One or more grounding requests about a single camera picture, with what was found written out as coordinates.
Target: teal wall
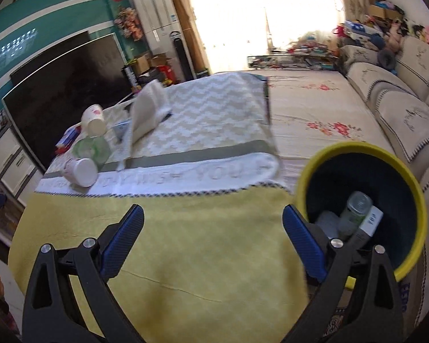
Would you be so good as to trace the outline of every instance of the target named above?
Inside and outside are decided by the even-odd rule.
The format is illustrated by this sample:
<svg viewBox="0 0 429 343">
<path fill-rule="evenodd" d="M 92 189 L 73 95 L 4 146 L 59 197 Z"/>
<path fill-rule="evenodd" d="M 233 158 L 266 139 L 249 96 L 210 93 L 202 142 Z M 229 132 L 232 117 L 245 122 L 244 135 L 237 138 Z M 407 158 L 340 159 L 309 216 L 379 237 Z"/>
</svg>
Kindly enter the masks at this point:
<svg viewBox="0 0 429 343">
<path fill-rule="evenodd" d="M 0 33 L 31 14 L 38 13 L 43 9 L 51 10 L 54 5 L 66 1 L 69 0 L 17 0 L 0 10 Z M 47 45 L 83 29 L 113 21 L 118 13 L 119 5 L 130 6 L 128 0 L 122 0 L 119 3 L 113 0 L 80 2 L 51 11 L 13 30 L 0 40 L 0 50 L 3 47 L 7 48 L 8 44 L 12 45 L 13 40 L 17 38 L 24 37 L 25 44 L 13 57 L 9 55 L 7 58 L 0 57 L 0 81 L 3 81 L 3 79 L 9 80 L 7 73 L 13 67 L 19 65 L 25 58 Z M 115 26 L 92 32 L 90 36 L 91 38 L 99 38 L 112 32 L 116 33 L 127 59 L 146 51 L 146 44 L 143 41 L 134 42 L 131 39 L 124 38 Z M 0 110 L 3 108 L 1 98 L 11 88 L 10 81 L 0 87 Z"/>
</svg>

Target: sofa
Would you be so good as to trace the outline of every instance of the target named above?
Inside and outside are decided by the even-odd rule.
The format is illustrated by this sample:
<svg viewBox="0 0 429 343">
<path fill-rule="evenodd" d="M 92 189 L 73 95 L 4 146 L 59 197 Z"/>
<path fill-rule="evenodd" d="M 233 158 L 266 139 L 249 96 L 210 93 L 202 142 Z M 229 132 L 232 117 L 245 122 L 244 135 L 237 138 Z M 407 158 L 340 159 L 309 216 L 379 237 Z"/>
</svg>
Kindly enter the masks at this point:
<svg viewBox="0 0 429 343">
<path fill-rule="evenodd" d="M 426 200 L 428 235 L 423 255 L 401 283 L 404 312 L 408 309 L 408 322 L 417 326 L 429 311 L 429 45 L 404 38 L 396 56 L 397 76 L 376 66 L 375 56 L 366 49 L 351 47 L 343 52 L 348 81 L 375 116 L 394 153 L 421 183 Z"/>
</svg>

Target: bed sheet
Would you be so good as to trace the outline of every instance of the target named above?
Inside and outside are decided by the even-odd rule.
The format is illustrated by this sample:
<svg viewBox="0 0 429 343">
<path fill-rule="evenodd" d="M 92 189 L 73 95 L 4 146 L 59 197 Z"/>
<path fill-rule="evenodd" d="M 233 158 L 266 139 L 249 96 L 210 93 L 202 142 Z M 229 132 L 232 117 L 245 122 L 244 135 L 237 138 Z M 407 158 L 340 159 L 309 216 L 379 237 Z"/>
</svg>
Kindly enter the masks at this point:
<svg viewBox="0 0 429 343">
<path fill-rule="evenodd" d="M 293 192 L 301 171 L 319 150 L 361 141 L 394 151 L 374 116 L 338 72 L 255 70 L 269 78 L 272 133 Z"/>
</svg>

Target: green glass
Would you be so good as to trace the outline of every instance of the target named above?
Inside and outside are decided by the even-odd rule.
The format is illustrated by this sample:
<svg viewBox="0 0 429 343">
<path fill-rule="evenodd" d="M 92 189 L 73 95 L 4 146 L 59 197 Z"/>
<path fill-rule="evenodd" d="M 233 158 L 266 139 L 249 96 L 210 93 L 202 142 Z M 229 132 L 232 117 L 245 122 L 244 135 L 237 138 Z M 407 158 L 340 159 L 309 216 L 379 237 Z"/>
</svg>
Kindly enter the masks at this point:
<svg viewBox="0 0 429 343">
<path fill-rule="evenodd" d="M 73 154 L 79 159 L 92 159 L 101 168 L 111 155 L 111 149 L 103 136 L 87 137 L 73 146 Z"/>
</svg>

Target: blue gripper pad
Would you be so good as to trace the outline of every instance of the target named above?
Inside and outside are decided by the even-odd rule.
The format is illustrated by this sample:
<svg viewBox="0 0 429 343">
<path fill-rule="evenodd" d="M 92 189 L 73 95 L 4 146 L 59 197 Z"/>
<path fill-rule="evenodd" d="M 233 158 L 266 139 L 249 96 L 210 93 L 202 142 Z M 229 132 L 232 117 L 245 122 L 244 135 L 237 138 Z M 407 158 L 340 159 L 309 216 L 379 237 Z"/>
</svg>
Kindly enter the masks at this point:
<svg viewBox="0 0 429 343">
<path fill-rule="evenodd" d="M 134 204 L 102 254 L 101 277 L 107 281 L 116 277 L 127 255 L 143 229 L 144 212 L 141 206 Z"/>
<path fill-rule="evenodd" d="M 326 278 L 325 256 L 297 209 L 288 205 L 283 210 L 283 227 L 310 277 L 322 283 Z"/>
</svg>

